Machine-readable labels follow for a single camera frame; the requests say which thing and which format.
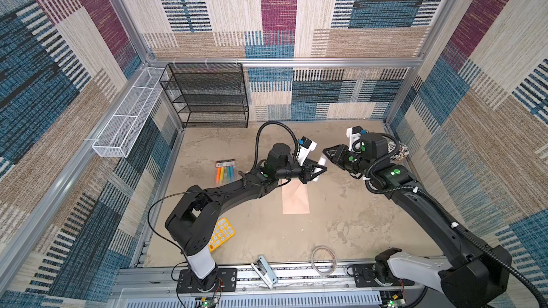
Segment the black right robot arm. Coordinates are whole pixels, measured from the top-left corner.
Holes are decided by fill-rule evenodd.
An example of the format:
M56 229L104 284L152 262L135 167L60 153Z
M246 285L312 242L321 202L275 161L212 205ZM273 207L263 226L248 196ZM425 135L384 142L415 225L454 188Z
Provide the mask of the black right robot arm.
M521 282L540 307L547 306L543 294L512 266L512 256L502 246L493 248L458 222L417 177L391 158L399 151L388 149L395 138L386 133L360 130L348 145L323 150L323 155L353 178L362 180L369 192L383 195L421 226L441 249L445 262L436 263L390 248L375 258L375 279L392 285L409 279L446 296L455 307L488 307L508 287L510 276Z

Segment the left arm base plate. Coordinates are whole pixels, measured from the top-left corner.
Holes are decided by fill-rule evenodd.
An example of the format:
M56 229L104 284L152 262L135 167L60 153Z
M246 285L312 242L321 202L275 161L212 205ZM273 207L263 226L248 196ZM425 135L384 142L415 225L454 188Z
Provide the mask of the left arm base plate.
M184 270L178 278L177 294L213 293L217 290L235 292L238 279L236 268L215 268L204 279L198 279L192 270Z

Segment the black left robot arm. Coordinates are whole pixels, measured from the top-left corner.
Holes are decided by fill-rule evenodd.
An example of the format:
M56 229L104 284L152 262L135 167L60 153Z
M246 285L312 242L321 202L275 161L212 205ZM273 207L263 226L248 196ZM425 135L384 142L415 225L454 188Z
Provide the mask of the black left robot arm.
M188 282L192 292L210 292L221 286L219 268L211 256L209 242L218 218L225 211L262 198L288 185L292 179L307 184L327 171L325 162L308 157L317 147L315 141L296 138L294 132L279 121L265 122L258 132L263 132L269 125L287 131L293 144L274 144L264 161L258 160L259 151L255 150L252 168L241 173L237 181L208 189L198 185L190 187L181 193L182 198L165 221L169 234L165 240L179 249L188 267L178 283Z

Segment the white glue stick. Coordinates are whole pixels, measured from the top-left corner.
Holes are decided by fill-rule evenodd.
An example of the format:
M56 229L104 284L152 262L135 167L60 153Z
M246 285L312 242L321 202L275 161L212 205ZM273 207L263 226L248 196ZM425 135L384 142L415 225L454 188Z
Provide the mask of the white glue stick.
M313 172L313 179L312 179L313 182L317 182L319 176L327 171L327 167L325 166L325 164L327 163L327 160L328 159L324 155L322 155L321 158L319 159L318 165L315 167Z

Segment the pink envelope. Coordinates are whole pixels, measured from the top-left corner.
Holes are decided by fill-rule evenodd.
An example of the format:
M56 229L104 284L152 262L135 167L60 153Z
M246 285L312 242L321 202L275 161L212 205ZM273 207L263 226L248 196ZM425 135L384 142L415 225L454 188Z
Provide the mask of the pink envelope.
M282 205L285 215L304 215L310 213L307 185L292 180L282 187Z

